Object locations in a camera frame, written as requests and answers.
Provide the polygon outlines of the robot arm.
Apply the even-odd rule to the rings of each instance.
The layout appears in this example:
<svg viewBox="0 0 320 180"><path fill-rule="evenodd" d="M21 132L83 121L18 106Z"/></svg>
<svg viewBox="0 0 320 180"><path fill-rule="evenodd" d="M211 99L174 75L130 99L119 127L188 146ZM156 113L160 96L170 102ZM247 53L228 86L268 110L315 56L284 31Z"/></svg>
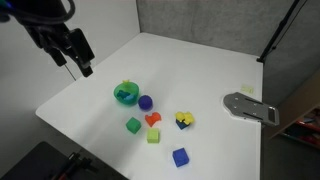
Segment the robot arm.
<svg viewBox="0 0 320 180"><path fill-rule="evenodd" d="M65 22L75 14L73 0L67 0L66 11L62 0L0 0L1 22L13 16L31 36L35 44L48 53L61 67L69 56L84 77L93 73L91 61L95 55L80 28L69 30Z"/></svg>

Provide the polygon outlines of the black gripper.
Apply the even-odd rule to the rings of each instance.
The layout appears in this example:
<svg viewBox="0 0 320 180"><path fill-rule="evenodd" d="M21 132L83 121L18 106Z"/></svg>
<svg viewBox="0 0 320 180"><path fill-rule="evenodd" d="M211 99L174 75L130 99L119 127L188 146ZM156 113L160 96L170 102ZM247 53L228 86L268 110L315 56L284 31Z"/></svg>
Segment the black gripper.
<svg viewBox="0 0 320 180"><path fill-rule="evenodd" d="M81 72L84 77L89 77L93 73L90 65L94 54L79 28L74 30L45 28L42 31L42 46L59 67L67 63L64 56L69 56L82 67Z"/></svg>

